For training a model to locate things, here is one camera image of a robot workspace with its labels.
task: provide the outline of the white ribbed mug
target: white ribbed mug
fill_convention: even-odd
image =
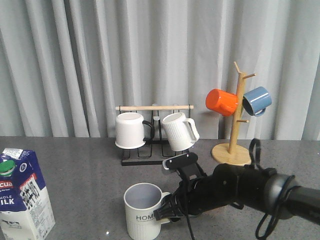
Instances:
[[[162,199],[169,195],[147,182],[129,187],[123,196],[126,228],[133,240],[153,240],[161,230],[161,224],[169,223],[168,218],[156,220],[154,210],[161,206]]]
[[[186,118],[183,112],[170,114],[161,123],[170,147],[175,152],[192,147],[200,138],[195,121]]]

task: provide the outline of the white mug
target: white mug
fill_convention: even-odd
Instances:
[[[151,137],[145,137],[144,125],[151,128]],[[121,149],[137,149],[155,136],[155,127],[137,112],[125,112],[115,119],[115,145]]]
[[[200,136],[192,118],[186,118],[183,112],[176,112],[166,116],[161,121],[170,147],[179,152],[192,147]]]
[[[126,228],[133,240],[153,240],[161,230],[161,224],[168,218],[156,220],[154,210],[161,206],[161,200],[169,195],[151,183],[142,182],[129,187],[123,196]]]

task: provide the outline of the gray countertop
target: gray countertop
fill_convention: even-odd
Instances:
[[[160,165],[121,166],[114,138],[0,137],[0,150],[35,150],[46,181],[56,224],[46,240],[130,240],[123,194],[136,183],[174,192],[180,178],[163,175]],[[211,149],[226,140],[199,140],[190,149],[210,175],[217,166]],[[249,140],[238,144],[249,148]],[[320,142],[262,140],[261,165],[296,175],[305,187],[320,189]],[[156,152],[152,159],[158,159]],[[192,218],[196,240],[254,240],[264,214],[249,207],[225,206]],[[319,239],[320,226],[299,217],[280,220],[268,240]],[[157,240],[191,239],[185,219],[162,225]]]

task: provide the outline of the blue milk carton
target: blue milk carton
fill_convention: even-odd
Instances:
[[[55,225],[33,150],[6,148],[0,155],[0,225],[6,240],[44,240]]]

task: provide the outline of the curtain fold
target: curtain fold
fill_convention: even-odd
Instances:
[[[245,91],[272,97],[260,117],[243,111],[239,139],[320,140],[319,12],[317,0],[2,0],[0,135],[114,137],[115,106],[191,104],[201,138],[228,139],[232,117],[205,100],[236,92],[236,61],[256,73]]]

